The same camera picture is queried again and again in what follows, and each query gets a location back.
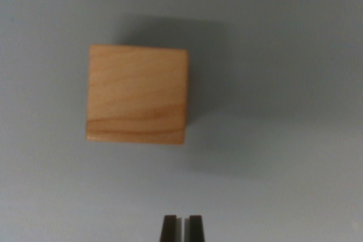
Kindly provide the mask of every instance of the white table surface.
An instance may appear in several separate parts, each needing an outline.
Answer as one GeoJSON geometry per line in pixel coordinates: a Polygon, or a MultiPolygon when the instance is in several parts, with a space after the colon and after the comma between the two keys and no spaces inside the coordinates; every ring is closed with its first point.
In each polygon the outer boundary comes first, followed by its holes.
{"type": "Polygon", "coordinates": [[[0,241],[363,241],[363,0],[0,0],[0,241]],[[191,52],[184,146],[85,140],[88,46],[191,52]]]}

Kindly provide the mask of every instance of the cube face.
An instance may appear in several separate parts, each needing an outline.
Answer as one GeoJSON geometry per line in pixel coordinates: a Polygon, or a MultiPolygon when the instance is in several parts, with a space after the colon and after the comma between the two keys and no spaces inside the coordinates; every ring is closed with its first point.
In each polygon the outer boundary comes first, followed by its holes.
{"type": "Polygon", "coordinates": [[[90,46],[86,138],[182,144],[187,79],[185,50],[90,46]]]}

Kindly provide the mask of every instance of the wooden cube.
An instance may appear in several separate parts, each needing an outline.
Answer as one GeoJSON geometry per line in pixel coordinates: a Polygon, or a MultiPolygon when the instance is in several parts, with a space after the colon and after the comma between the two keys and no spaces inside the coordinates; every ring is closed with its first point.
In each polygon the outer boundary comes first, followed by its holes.
{"type": "Polygon", "coordinates": [[[91,45],[86,138],[183,144],[188,52],[91,45]]]}

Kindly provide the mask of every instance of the light wood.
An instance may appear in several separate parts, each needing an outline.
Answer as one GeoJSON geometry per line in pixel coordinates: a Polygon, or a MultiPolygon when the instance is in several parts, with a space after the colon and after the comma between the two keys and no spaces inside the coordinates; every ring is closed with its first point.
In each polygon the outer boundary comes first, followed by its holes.
{"type": "Polygon", "coordinates": [[[188,52],[90,46],[86,138],[184,143],[188,52]]]}

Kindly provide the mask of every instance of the wood grain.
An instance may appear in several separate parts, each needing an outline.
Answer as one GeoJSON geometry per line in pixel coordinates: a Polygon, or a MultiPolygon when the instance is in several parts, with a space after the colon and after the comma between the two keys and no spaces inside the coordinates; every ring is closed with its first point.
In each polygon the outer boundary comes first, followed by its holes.
{"type": "Polygon", "coordinates": [[[184,143],[188,52],[90,46],[86,138],[184,143]]]}

